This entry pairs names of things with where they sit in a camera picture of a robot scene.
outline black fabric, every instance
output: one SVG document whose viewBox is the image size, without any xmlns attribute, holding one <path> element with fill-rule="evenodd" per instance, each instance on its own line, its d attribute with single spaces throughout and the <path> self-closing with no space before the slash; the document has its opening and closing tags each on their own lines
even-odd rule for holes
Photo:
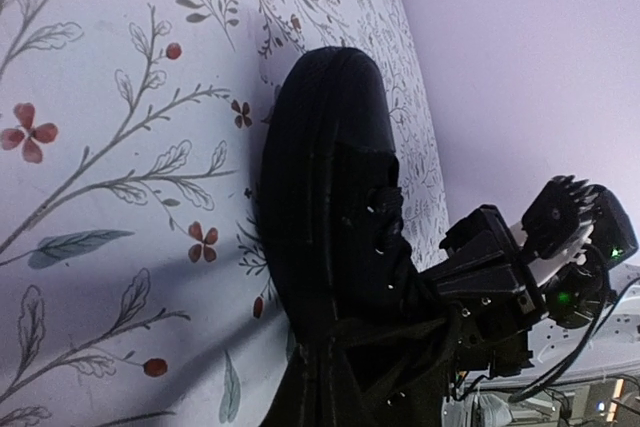
<svg viewBox="0 0 640 427">
<path fill-rule="evenodd" d="M 450 317 L 405 326 L 340 321 L 327 341 L 296 348 L 261 426 L 439 427 L 458 333 Z M 363 391 L 347 353 L 361 347 L 374 363 L 375 346 L 394 343 L 393 365 Z"/>
<path fill-rule="evenodd" d="M 398 165 L 391 152 L 336 145 L 331 193 L 334 285 L 343 316 L 381 321 L 424 310 L 417 298 L 407 304 L 411 247 L 401 237 L 402 197 Z M 382 207 L 372 212 L 371 207 Z"/>
</svg>

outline green led light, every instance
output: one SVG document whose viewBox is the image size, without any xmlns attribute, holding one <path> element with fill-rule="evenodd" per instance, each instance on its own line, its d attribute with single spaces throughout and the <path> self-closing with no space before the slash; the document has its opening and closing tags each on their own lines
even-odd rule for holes
<svg viewBox="0 0 640 427">
<path fill-rule="evenodd" d="M 558 302 L 560 302 L 561 304 L 568 304 L 569 302 L 571 302 L 571 295 L 567 292 L 560 292 L 558 294 Z"/>
</svg>

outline robotic arm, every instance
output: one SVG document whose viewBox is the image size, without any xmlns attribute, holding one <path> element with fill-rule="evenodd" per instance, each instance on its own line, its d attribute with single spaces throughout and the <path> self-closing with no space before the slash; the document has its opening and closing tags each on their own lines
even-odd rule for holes
<svg viewBox="0 0 640 427">
<path fill-rule="evenodd" d="M 608 271 L 638 250 L 615 195 L 573 176 L 549 181 L 516 226 L 483 205 L 440 247 L 449 258 L 420 275 L 463 318 L 452 383 L 460 371 L 493 378 L 532 367 L 528 332 L 546 317 L 564 328 L 597 321 L 617 297 Z"/>
</svg>

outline black plastic part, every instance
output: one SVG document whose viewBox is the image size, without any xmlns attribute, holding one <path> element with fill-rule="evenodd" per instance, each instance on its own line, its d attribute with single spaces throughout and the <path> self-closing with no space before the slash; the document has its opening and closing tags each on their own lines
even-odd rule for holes
<svg viewBox="0 0 640 427">
<path fill-rule="evenodd" d="M 594 229 L 591 245 L 597 247 L 611 270 L 638 251 L 638 243 L 629 217 L 615 195 L 601 185 L 593 208 Z M 579 329 L 591 322 L 598 308 L 600 291 L 604 288 L 599 275 L 601 260 L 592 252 L 586 253 L 584 265 L 567 264 L 545 286 L 544 294 L 549 316 L 565 329 Z M 616 300 L 609 290 L 607 304 Z"/>
<path fill-rule="evenodd" d="M 605 256 L 607 268 L 612 269 L 638 252 L 638 240 L 629 216 L 613 192 L 602 185 L 595 185 L 594 192 L 598 193 L 598 198 L 590 238 Z"/>
<path fill-rule="evenodd" d="M 529 255 L 528 260 L 555 257 L 592 224 L 597 195 L 586 180 L 573 179 L 554 177 L 522 216 L 522 228 L 527 233 L 523 251 Z"/>
<path fill-rule="evenodd" d="M 449 259 L 420 275 L 463 316 L 460 371 L 517 375 L 530 366 L 527 332 L 547 314 L 542 294 L 497 207 L 483 205 L 456 223 L 440 247 Z"/>
</svg>

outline red berry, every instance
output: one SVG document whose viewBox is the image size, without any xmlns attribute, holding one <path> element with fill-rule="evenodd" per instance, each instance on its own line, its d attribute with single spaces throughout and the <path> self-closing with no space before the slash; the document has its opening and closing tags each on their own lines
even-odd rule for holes
<svg viewBox="0 0 640 427">
<path fill-rule="evenodd" d="M 182 47 L 177 42 L 173 42 L 167 46 L 167 57 L 171 60 L 176 60 L 182 55 Z"/>
<path fill-rule="evenodd" d="M 262 311 L 264 310 L 264 300 L 262 297 L 256 297 L 256 300 L 253 302 L 253 316 L 256 319 L 259 319 L 262 315 Z"/>
<path fill-rule="evenodd" d="M 164 359 L 149 359 L 142 367 L 144 368 L 144 373 L 149 377 L 160 377 L 169 370 L 167 361 Z"/>
</svg>

